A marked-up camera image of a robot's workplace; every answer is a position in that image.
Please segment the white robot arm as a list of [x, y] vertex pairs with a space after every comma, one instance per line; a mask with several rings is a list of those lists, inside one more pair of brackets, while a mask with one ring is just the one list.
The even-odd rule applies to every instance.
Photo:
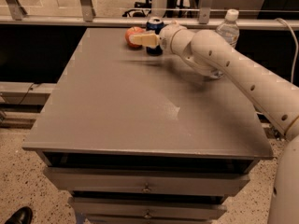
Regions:
[[267, 224], [299, 222], [299, 88], [236, 51], [212, 30], [194, 32], [176, 22], [160, 33], [132, 34], [131, 43], [161, 47], [203, 76], [220, 70], [288, 140], [280, 157]]

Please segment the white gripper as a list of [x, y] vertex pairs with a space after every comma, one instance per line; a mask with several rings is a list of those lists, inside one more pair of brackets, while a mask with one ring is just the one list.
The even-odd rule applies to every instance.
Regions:
[[166, 25], [156, 35], [154, 32], [144, 32], [133, 35], [133, 42], [140, 46], [156, 48], [160, 45], [166, 53], [181, 54], [186, 48], [186, 41], [181, 38], [181, 32], [185, 32], [186, 27], [181, 26], [177, 21], [172, 21]]

